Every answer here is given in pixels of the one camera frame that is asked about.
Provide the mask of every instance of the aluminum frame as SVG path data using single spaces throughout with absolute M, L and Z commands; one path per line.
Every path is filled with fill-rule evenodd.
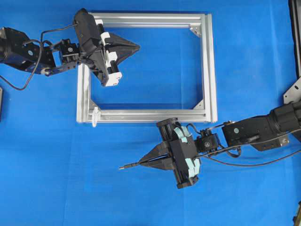
M 216 122 L 217 102 L 211 14 L 90 13 L 104 27 L 189 28 L 200 37 L 203 99 L 188 110 L 101 110 L 91 99 L 91 73 L 78 67 L 77 122 L 154 122 L 176 117 L 185 122 Z

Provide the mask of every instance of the white clamp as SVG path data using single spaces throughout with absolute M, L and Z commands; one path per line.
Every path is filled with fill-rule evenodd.
M 96 127 L 97 121 L 100 120 L 101 117 L 101 111 L 98 109 L 98 107 L 94 107 L 94 110 L 92 111 L 92 126 Z

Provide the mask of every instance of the blue tablecloth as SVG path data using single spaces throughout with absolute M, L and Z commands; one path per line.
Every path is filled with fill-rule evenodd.
M 219 123 L 269 113 L 296 80 L 287 0 L 2 0 L 0 21 L 36 39 L 70 24 L 80 8 L 212 13 Z M 120 64 L 118 86 L 103 88 L 93 78 L 92 96 L 102 108 L 191 108 L 200 100 L 196 36 L 174 29 L 110 31 L 142 48 Z M 45 37 L 77 41 L 73 29 Z M 0 74 L 20 86 L 28 76 L 6 65 Z M 200 181 L 178 190 L 172 172 L 118 171 L 160 142 L 155 124 L 76 123 L 76 70 L 34 75 L 22 92 L 0 85 L 1 226 L 292 225 L 301 200 L 301 156 L 256 169 L 203 160 Z M 218 159 L 258 163 L 298 148 L 292 137 L 283 149 L 246 147 L 238 160 Z

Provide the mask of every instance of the black cable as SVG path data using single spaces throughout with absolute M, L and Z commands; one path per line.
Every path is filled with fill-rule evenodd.
M 300 152 L 301 152 L 301 150 L 296 151 L 296 152 L 293 152 L 293 153 L 291 153 L 291 154 L 288 154 L 288 155 L 286 155 L 286 156 L 284 156 L 284 157 L 281 157 L 281 158 L 276 159 L 276 160 L 273 160 L 273 161 L 264 162 L 264 163 L 260 163 L 260 164 L 253 164 L 253 165 L 232 164 L 232 163 L 228 163 L 228 162 L 224 162 L 224 161 L 219 161 L 219 160 L 217 160 L 217 159 L 212 159 L 212 158 L 207 157 L 207 156 L 203 156 L 203 157 L 206 158 L 206 159 L 210 159 L 210 160 L 212 160 L 212 161 L 215 161 L 215 162 L 218 162 L 218 163 L 227 165 L 227 166 L 237 166 L 237 167 L 258 167 L 258 166 L 266 166 L 266 165 L 269 165 L 269 164 L 278 162 L 278 161 L 280 161 L 280 160 L 286 159 L 286 158 L 291 157 L 291 156 L 293 156 L 293 155 L 295 155 L 295 154 L 298 154 L 298 153 L 300 153 Z
M 198 133 L 198 134 L 200 134 L 201 135 L 201 133 L 200 132 L 198 132 L 198 130 L 197 130 L 197 128 L 196 128 L 196 126 L 195 125 L 193 125 L 192 123 L 189 123 L 187 126 L 186 126 L 186 128 L 188 129 L 188 127 L 189 126 L 191 126 L 192 128 L 193 128 L 193 130 L 196 132 L 196 133 Z
M 211 152 L 210 154 L 223 153 L 223 152 L 225 152 L 225 151 L 227 151 L 227 150 L 235 149 L 235 148 L 238 148 L 238 147 L 241 147 L 241 146 L 245 146 L 245 145 L 258 145 L 258 144 L 270 142 L 270 141 L 273 141 L 273 140 L 277 140 L 277 139 L 279 139 L 279 138 L 281 138 L 281 137 L 285 137 L 285 136 L 287 136 L 288 134 L 291 134 L 291 133 L 294 133 L 294 132 L 298 132 L 298 131 L 300 131 L 300 130 L 301 130 L 301 129 L 295 129 L 295 130 L 290 131 L 290 132 L 287 132 L 287 133 L 285 133 L 285 134 L 283 134 L 283 135 L 280 135 L 280 136 L 277 136 L 277 137 L 274 137 L 274 138 L 271 138 L 271 139 L 268 139 L 268 140 L 264 140 L 264 141 L 258 141 L 258 142 L 252 142 L 252 143 L 240 144 L 240 145 L 234 145 L 234 146 L 222 148 L 222 149 L 219 149 L 219 150 L 217 150 L 217 151 Z M 197 155 L 197 156 L 195 157 L 195 159 L 204 157 L 205 155 L 207 155 L 207 154 Z
M 2 77 L 1 75 L 0 75 L 0 78 L 1 78 L 2 80 L 4 80 L 9 86 L 11 86 L 12 88 L 14 88 L 14 89 L 16 89 L 16 90 L 21 91 L 21 90 L 26 89 L 28 83 L 29 83 L 30 80 L 32 79 L 33 74 L 34 74 L 35 71 L 37 70 L 38 65 L 39 65 L 39 63 L 40 63 L 40 61 L 41 61 L 41 58 L 42 58 L 42 52 L 43 52 L 43 49 L 44 49 L 44 43 L 47 43 L 47 44 L 51 43 L 51 42 L 49 42 L 49 41 L 47 41 L 47 40 L 46 40 L 46 41 L 43 41 L 43 35 L 44 35 L 45 33 L 49 33 L 49 32 L 63 31 L 63 30 L 66 30 L 66 29 L 71 28 L 71 27 L 74 27 L 74 26 L 77 26 L 77 24 L 72 24 L 72 25 L 69 25 L 69 26 L 66 26 L 66 27 L 63 27 L 63 28 L 58 28 L 58 29 L 43 31 L 43 32 L 41 33 L 40 41 L 38 41 L 38 40 L 36 40 L 36 39 L 31 39 L 31 40 L 26 41 L 25 43 L 23 43 L 24 45 L 26 45 L 26 44 L 31 43 L 31 42 L 37 42 L 37 43 L 40 44 L 40 50 L 39 50 L 38 60 L 37 60 L 36 63 L 35 63 L 35 67 L 34 67 L 34 69 L 33 69 L 32 73 L 31 73 L 31 75 L 28 77 L 26 83 L 24 84 L 24 86 L 23 86 L 22 88 L 19 88 L 19 87 L 14 86 L 12 83 L 10 83 L 8 80 L 6 80 L 6 79 L 5 79 L 4 77 Z
M 237 154 L 233 154 L 233 153 L 231 153 L 230 151 L 227 151 L 227 154 L 228 154 L 229 156 L 231 156 L 232 158 L 238 158 L 238 157 L 241 155 L 241 148 L 238 148 L 238 149 L 237 149 Z

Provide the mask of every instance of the screw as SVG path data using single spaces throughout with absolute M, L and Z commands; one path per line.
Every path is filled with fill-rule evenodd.
M 283 143 L 283 144 L 288 144 L 289 142 L 290 142 L 290 141 L 287 140 L 286 138 L 283 138 L 283 139 L 282 139 L 282 143 Z
M 210 147 L 211 146 L 209 142 L 205 142 L 204 145 L 205 145 L 205 147 Z

